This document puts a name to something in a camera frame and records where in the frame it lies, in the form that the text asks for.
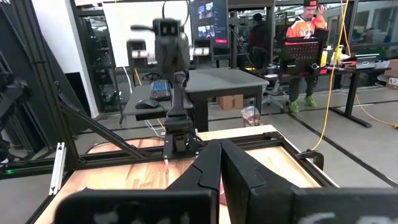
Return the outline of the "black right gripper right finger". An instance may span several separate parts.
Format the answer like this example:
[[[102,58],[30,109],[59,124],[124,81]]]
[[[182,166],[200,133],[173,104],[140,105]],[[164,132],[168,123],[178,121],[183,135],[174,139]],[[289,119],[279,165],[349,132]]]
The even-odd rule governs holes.
[[[398,189],[300,188],[231,141],[222,147],[232,224],[398,224]]]

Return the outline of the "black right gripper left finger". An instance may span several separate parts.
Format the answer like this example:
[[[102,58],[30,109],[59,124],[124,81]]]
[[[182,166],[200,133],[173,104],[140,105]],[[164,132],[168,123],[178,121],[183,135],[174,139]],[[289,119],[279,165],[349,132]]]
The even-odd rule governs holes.
[[[221,144],[210,141],[164,190],[82,190],[58,205],[54,224],[219,224]]]

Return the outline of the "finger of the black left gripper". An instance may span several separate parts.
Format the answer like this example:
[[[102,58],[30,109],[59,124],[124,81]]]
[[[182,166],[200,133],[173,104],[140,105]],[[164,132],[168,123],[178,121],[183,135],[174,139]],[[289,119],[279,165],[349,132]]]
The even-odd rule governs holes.
[[[197,39],[193,41],[192,55],[194,57],[209,56],[211,50],[211,40]]]
[[[146,49],[146,42],[144,39],[129,39],[126,41],[127,58],[132,59],[148,59],[149,51]]]

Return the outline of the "white whiteboard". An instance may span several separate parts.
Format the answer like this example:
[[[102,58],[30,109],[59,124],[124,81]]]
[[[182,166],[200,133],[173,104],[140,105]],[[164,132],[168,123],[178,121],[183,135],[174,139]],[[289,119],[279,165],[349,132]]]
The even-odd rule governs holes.
[[[161,18],[165,14],[167,18],[173,18],[185,22],[187,5],[181,1],[144,1],[126,2],[109,1],[103,3],[103,11],[108,25],[114,61],[117,67],[129,65],[127,56],[128,40],[143,40],[146,51],[149,54],[149,62],[155,61],[155,35],[148,30],[132,31],[132,25],[152,26],[152,21]]]

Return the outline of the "black computer monitor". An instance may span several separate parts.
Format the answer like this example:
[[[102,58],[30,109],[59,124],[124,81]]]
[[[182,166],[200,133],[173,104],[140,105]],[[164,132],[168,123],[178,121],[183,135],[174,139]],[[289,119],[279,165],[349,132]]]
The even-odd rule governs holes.
[[[229,47],[228,0],[189,0],[192,40],[210,40]]]

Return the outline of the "grey desk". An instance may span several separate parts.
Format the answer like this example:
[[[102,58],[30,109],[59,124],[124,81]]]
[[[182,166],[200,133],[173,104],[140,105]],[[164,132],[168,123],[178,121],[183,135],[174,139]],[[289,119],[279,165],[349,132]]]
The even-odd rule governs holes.
[[[186,93],[195,109],[195,127],[208,131],[208,99],[217,96],[246,95],[255,99],[262,111],[262,86],[267,81],[236,68],[191,70]]]

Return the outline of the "black glass-door cabinet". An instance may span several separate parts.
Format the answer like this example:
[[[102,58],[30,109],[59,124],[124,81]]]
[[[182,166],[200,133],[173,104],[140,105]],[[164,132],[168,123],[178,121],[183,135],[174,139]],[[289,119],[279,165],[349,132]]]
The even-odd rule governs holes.
[[[120,92],[115,84],[114,55],[101,0],[81,4],[69,0],[85,58],[88,78],[99,113],[121,109]]]

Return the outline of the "person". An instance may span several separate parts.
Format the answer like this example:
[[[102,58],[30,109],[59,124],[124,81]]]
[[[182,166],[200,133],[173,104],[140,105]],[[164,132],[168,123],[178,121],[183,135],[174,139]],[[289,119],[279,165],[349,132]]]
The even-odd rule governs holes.
[[[261,70],[269,63],[269,29],[260,13],[253,15],[253,27],[249,35],[249,59],[254,68]]]
[[[326,29],[327,23],[323,18],[326,7],[319,6],[318,0],[303,0],[303,14],[295,19],[295,22],[287,29],[286,37],[311,37],[316,28]],[[293,78],[289,83],[289,110],[299,112],[297,103],[299,97],[300,78]],[[307,88],[305,90],[305,102],[309,107],[316,107],[313,91],[317,85],[316,77],[305,77]]]

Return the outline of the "clear plastic bag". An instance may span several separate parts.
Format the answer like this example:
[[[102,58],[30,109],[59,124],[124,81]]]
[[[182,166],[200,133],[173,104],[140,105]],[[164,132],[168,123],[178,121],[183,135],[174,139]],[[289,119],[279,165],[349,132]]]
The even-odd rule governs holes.
[[[261,114],[255,106],[248,106],[241,110],[244,127],[262,125]]]

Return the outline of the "black table clamp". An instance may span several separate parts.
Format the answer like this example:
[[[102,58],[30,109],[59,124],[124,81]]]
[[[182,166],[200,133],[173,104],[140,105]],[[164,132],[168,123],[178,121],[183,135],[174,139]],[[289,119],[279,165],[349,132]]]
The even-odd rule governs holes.
[[[321,170],[324,168],[325,158],[322,153],[317,150],[307,149],[305,152],[298,153],[297,159],[312,159],[313,163]]]

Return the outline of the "yellow bottle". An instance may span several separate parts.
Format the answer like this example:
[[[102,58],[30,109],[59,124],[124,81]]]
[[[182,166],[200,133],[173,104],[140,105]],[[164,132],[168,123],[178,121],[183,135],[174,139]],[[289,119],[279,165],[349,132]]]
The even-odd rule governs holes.
[[[335,48],[335,52],[333,53],[333,64],[338,65],[341,63],[342,60],[342,50],[343,50],[343,45],[337,45]]]

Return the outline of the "silver aluminium extrusion bar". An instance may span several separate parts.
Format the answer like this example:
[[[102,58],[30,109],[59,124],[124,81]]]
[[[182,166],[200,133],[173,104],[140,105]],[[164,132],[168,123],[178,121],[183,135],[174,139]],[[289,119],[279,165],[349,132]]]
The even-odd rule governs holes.
[[[61,188],[63,171],[65,167],[65,156],[67,147],[64,142],[59,142],[56,148],[52,178],[50,182],[49,195],[57,195]]]

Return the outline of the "silver laptop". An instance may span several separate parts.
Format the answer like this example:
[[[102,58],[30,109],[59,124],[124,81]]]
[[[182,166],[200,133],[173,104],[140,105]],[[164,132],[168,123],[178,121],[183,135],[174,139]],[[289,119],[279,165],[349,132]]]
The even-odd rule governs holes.
[[[378,61],[379,54],[357,54],[356,56],[356,69],[372,69],[375,68]]]

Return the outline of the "stacked cardboard boxes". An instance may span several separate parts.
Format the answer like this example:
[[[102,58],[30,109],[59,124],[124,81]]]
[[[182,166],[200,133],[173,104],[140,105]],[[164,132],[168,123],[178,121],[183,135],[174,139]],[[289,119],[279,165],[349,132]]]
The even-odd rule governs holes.
[[[389,61],[389,70],[384,72],[387,78],[386,87],[398,90],[398,59]]]

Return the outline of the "black aluminium rig frame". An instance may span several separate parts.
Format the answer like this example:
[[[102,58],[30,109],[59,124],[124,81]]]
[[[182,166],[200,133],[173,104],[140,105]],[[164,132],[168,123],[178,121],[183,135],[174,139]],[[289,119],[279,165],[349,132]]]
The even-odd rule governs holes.
[[[97,154],[89,154],[85,159],[79,157],[76,150],[72,145],[67,147],[66,156],[65,156],[65,166],[72,169],[95,169],[100,167],[114,167],[121,165],[134,165],[134,164],[143,164],[148,162],[159,162],[163,160],[168,161],[176,161],[178,159],[191,159],[192,163],[197,157],[193,156],[184,156],[175,159],[164,159],[162,157],[162,152],[164,149],[163,146],[160,147],[150,147],[144,150],[138,149],[135,146],[128,144],[124,139],[120,138],[118,135],[115,135],[110,130],[106,129],[93,119],[81,114],[79,111],[75,110],[72,105],[68,103],[68,100],[62,95],[62,93],[58,89],[53,89],[51,92],[51,96],[54,98],[53,105],[57,108],[57,110],[64,116],[70,115],[74,116],[76,119],[80,119],[84,121],[88,126],[93,128],[98,134],[102,135],[102,137],[106,138],[109,142],[113,143],[118,147],[117,151],[113,152],[101,152]],[[257,134],[251,136],[241,136],[231,139],[214,139],[211,141],[219,141],[222,147],[222,142],[225,140],[229,140],[239,148],[241,148],[244,152],[249,154],[249,150],[259,149],[261,146],[268,146],[271,143],[271,135],[270,134]],[[203,149],[210,143],[210,141],[203,141],[204,147]],[[321,186],[319,188],[324,187],[334,187],[331,182],[327,180],[321,180]],[[220,180],[220,197],[221,195],[225,195],[223,180],[222,180],[222,165],[221,165],[221,180]]]

